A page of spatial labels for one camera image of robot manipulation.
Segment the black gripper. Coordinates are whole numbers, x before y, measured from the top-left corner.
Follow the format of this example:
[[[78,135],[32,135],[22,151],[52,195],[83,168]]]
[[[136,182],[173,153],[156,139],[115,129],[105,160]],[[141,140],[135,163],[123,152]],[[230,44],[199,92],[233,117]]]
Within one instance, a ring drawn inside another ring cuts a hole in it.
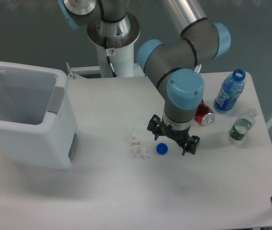
[[[147,130],[154,135],[154,140],[157,140],[159,136],[166,136],[174,140],[182,147],[182,156],[186,153],[194,155],[197,152],[200,137],[189,136],[190,127],[184,130],[174,130],[166,126],[163,122],[161,123],[160,117],[153,115],[148,122]]]

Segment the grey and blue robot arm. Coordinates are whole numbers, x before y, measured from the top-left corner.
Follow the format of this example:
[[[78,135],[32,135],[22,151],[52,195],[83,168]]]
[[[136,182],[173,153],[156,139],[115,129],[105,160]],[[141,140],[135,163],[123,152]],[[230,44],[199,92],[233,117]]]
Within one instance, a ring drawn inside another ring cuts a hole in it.
[[[140,25],[124,0],[59,1],[72,27],[87,26],[103,78],[131,77],[137,63],[163,97],[163,116],[152,116],[147,129],[156,138],[174,140],[183,153],[195,154],[200,138],[190,136],[189,130],[203,99],[204,80],[194,68],[227,52],[231,37],[224,25],[208,20],[196,0],[164,0],[161,4],[180,35],[179,41],[165,45],[152,39],[134,52]]]

